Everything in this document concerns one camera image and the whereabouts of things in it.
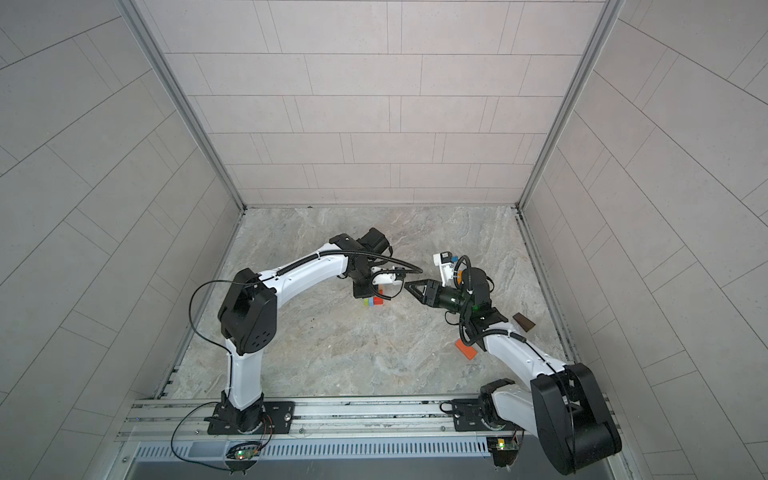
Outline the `printed label wood block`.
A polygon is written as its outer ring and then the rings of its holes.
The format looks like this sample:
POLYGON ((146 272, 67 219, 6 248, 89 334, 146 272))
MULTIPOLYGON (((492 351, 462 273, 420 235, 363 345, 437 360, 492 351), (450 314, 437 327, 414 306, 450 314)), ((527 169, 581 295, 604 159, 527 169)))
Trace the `printed label wood block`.
POLYGON ((381 273, 378 272, 372 278, 374 285, 400 285, 402 279, 396 273, 381 273))

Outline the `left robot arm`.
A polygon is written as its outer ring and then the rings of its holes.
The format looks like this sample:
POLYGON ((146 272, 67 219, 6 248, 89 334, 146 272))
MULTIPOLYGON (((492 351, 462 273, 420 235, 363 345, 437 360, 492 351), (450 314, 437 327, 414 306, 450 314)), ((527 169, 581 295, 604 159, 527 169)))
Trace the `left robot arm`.
POLYGON ((383 299, 380 287, 405 278, 399 267, 386 269, 392 247, 375 228, 358 239, 342 233, 311 254, 273 270, 248 268, 235 275, 218 313, 230 354, 227 390, 218 417, 239 431, 252 431, 264 416, 261 387, 263 350, 275 338, 278 310, 289 300, 332 277, 352 281, 355 298, 383 299))

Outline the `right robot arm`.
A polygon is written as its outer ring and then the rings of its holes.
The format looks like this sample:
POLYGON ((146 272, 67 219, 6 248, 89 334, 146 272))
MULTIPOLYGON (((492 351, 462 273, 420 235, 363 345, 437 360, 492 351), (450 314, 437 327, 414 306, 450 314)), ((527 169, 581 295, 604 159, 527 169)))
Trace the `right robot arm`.
POLYGON ((446 286, 422 279, 405 285, 421 304, 458 317, 459 343, 501 360, 517 380, 484 385, 478 397, 482 422, 492 430, 513 425, 534 435, 562 475, 619 453, 623 443, 593 372, 543 352, 491 300, 491 281, 466 268, 446 286))

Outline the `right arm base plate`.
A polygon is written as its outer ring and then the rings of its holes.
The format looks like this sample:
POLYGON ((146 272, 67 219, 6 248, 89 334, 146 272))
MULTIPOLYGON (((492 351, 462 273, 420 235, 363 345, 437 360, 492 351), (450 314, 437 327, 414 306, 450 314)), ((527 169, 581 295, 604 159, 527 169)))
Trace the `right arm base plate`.
POLYGON ((503 420, 490 413, 490 405, 479 397, 452 399, 447 401, 449 408, 443 410, 453 419, 457 432, 515 432, 524 428, 512 421, 503 420))

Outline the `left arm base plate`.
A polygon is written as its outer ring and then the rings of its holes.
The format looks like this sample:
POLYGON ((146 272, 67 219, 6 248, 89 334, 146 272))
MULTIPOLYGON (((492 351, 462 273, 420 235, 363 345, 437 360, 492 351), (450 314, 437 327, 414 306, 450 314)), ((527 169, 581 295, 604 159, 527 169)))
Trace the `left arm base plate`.
POLYGON ((217 403, 204 418, 209 435, 287 434, 293 421, 295 403, 257 401, 244 410, 229 401, 217 403))

